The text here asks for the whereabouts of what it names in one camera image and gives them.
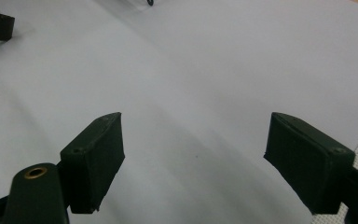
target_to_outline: white tabletop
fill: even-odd
[[[273,111],[358,144],[358,4],[0,0],[0,197],[122,112],[101,211],[71,223],[310,223],[262,157]]]

